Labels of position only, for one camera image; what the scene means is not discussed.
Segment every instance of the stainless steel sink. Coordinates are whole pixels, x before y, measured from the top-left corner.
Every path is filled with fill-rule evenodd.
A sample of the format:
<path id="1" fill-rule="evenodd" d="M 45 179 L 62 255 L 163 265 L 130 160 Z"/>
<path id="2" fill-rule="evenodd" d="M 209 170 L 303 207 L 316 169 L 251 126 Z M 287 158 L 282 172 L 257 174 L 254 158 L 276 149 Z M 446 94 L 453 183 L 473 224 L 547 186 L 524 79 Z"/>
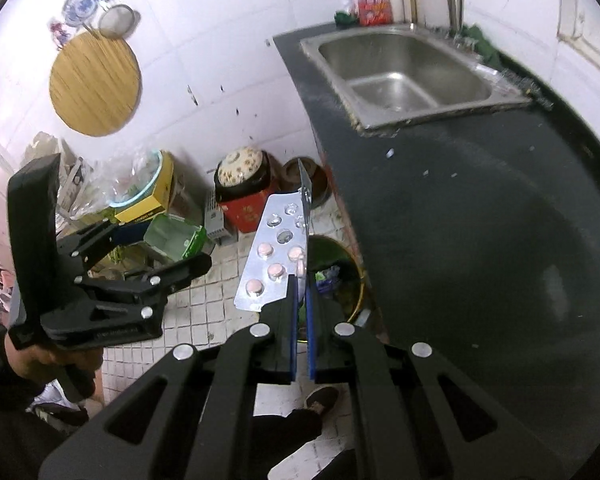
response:
<path id="1" fill-rule="evenodd" d="M 475 56 L 410 25 L 356 28 L 301 44 L 365 129 L 530 102 Z"/>

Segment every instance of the round patterned lid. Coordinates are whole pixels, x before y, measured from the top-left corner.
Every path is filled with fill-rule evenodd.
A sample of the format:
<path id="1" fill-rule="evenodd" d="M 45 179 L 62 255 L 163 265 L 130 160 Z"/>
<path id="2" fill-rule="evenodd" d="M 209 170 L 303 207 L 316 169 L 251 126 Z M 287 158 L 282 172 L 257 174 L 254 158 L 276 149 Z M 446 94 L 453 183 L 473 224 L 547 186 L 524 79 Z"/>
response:
<path id="1" fill-rule="evenodd" d="M 218 166 L 218 182 L 223 187 L 237 186 L 251 178 L 262 165 L 262 150 L 240 148 L 229 153 Z"/>

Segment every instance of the window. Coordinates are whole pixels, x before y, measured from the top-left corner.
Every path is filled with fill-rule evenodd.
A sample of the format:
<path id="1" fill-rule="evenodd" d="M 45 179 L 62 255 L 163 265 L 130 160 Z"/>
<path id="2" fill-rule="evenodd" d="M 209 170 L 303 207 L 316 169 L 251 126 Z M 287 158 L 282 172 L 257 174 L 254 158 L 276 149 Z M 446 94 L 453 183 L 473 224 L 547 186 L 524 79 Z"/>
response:
<path id="1" fill-rule="evenodd" d="M 558 36 L 600 69 L 600 5 L 596 0 L 560 0 Z"/>

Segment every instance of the black pants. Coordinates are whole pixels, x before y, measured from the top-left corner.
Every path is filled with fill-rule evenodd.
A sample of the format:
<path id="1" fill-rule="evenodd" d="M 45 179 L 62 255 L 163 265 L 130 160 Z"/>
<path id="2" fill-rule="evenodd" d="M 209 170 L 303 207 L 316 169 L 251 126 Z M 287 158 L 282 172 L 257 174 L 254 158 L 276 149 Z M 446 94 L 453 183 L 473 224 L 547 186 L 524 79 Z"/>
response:
<path id="1" fill-rule="evenodd" d="M 253 417 L 249 480 L 267 480 L 272 468 L 307 442 L 318 438 L 321 433 L 320 415 L 311 410 L 293 410 L 287 416 Z M 356 456 L 353 450 L 346 450 L 334 458 L 314 479 L 349 480 L 355 477 Z"/>

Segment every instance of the person's arm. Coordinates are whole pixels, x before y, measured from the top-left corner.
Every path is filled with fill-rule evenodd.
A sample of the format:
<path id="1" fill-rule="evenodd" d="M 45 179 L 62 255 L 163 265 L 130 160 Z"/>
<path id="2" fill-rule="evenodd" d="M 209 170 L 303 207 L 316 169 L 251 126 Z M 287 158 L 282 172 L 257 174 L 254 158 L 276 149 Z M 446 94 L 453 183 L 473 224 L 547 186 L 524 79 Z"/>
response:
<path id="1" fill-rule="evenodd" d="M 67 352 L 58 348 L 34 345 L 16 350 L 0 324 L 0 411 L 23 410 L 30 405 L 44 385 L 56 377 L 55 365 L 75 364 L 94 371 L 102 364 L 102 349 Z"/>

